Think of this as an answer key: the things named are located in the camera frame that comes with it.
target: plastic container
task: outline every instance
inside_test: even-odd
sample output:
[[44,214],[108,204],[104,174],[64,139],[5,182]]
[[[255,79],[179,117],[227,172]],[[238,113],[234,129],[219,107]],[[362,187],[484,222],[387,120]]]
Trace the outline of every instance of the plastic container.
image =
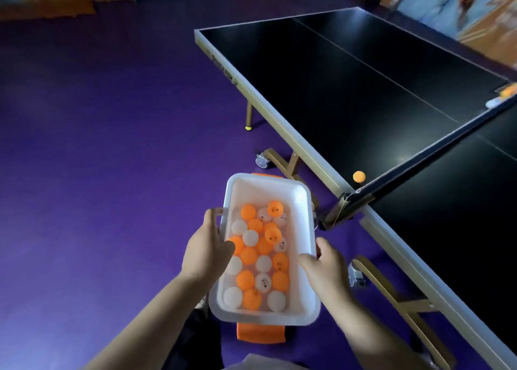
[[263,325],[303,326],[313,323],[320,314],[321,302],[307,279],[305,271],[298,264],[298,256],[308,253],[316,256],[314,221],[312,216],[311,193],[299,181],[239,173],[233,175],[226,185],[224,212],[221,218],[221,240],[230,236],[232,223],[240,218],[240,209],[246,203],[255,206],[267,205],[278,200],[284,205],[289,216],[282,233],[289,240],[289,291],[287,307],[281,313],[267,310],[267,295],[263,296],[259,310],[230,308],[224,303],[224,290],[232,287],[235,276],[226,273],[210,290],[209,305],[212,313],[222,321],[246,322]]

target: white ping pong ball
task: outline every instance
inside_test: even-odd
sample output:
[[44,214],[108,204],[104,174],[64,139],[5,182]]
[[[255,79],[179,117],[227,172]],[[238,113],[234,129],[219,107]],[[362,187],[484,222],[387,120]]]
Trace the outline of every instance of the white ping pong ball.
[[242,260],[237,256],[232,256],[226,267],[226,273],[230,276],[235,276],[242,270]]
[[262,294],[266,294],[271,289],[271,277],[265,273],[259,273],[255,278],[255,288]]
[[242,234],[242,240],[246,246],[255,246],[259,241],[259,233],[255,230],[246,230]]
[[275,222],[275,224],[278,226],[278,227],[284,227],[287,222],[288,222],[288,217],[285,216],[285,213],[282,213],[281,216],[279,217],[274,217],[273,218],[273,222]]
[[280,291],[271,291],[267,296],[267,307],[275,313],[280,313],[285,309],[286,302],[284,293]]
[[242,304],[242,291],[239,287],[227,288],[223,294],[223,301],[230,308],[238,308]]
[[255,262],[256,269],[262,273],[269,272],[272,266],[273,262],[269,256],[260,256],[257,258],[257,262]]
[[277,253],[285,253],[288,251],[288,242],[285,238],[283,238],[280,242],[275,243],[273,248]]
[[267,207],[261,208],[257,212],[257,217],[262,221],[262,223],[266,223],[271,220],[271,217],[269,216],[267,212]]
[[248,229],[248,225],[244,220],[236,220],[232,223],[232,233],[242,235]]

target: person's right hand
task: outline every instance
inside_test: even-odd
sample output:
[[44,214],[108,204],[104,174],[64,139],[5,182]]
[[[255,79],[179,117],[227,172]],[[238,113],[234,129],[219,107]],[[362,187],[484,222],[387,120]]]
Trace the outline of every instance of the person's right hand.
[[322,254],[319,259],[309,254],[298,256],[312,289],[326,308],[343,300],[353,300],[345,259],[325,238],[319,236],[316,243]]

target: table frame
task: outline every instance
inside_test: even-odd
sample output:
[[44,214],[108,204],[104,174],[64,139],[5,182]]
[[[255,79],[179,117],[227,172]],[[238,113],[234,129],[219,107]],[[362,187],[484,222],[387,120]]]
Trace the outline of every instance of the table frame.
[[[328,164],[328,162],[326,162],[314,147],[312,147],[300,135],[300,133],[296,131],[294,127],[290,125],[288,121],[283,118],[281,114],[277,112],[275,108],[251,85],[251,83],[237,71],[237,69],[221,54],[221,52],[219,52],[217,48],[204,37],[202,30],[195,30],[194,38],[197,45],[210,58],[214,65],[216,65],[217,68],[225,74],[232,84],[235,85],[248,100],[246,116],[247,130],[251,130],[248,128],[251,128],[252,126],[252,108],[255,107],[262,117],[292,148],[293,156],[296,156],[296,161],[302,159],[336,197],[340,197],[342,194],[352,193],[354,191],[345,179],[342,178],[339,173],[330,164]],[[289,164],[287,164],[284,159],[280,159],[281,160],[277,158],[280,163],[277,167],[281,169],[282,173],[284,175],[286,175],[286,173],[291,173],[291,175],[287,175],[287,177],[301,180],[298,174],[296,174],[296,162],[291,166],[294,167],[294,170],[288,171],[287,169],[289,168]],[[474,314],[472,310],[470,310],[470,308],[467,307],[467,305],[443,282],[443,280],[436,275],[436,273],[434,273],[425,262],[423,262],[423,260],[397,235],[397,233],[393,231],[369,205],[363,207],[361,212],[364,215],[359,222],[361,226],[379,243],[384,251],[428,298],[429,303],[433,305],[433,311],[440,311],[459,331],[463,338],[466,339],[482,356],[482,358],[487,361],[489,366],[495,370],[517,370],[517,357],[515,354]],[[382,278],[378,277],[375,270],[372,277],[374,278],[374,283],[375,280],[382,280]],[[386,292],[390,291],[381,289],[381,292],[386,295]],[[410,303],[406,304],[410,309],[413,308],[412,306],[418,306]],[[406,311],[406,314],[416,314],[416,312],[408,310]],[[409,325],[415,332],[417,332],[418,327],[414,322],[413,324],[409,322]],[[429,339],[429,336],[427,336],[427,340],[434,341],[432,338]],[[433,358],[436,360],[437,364],[441,364],[442,366],[444,364],[449,365],[449,367],[454,366],[452,356],[449,356],[448,352],[444,352],[444,348],[443,344],[436,344],[436,351],[433,349],[430,350]]]

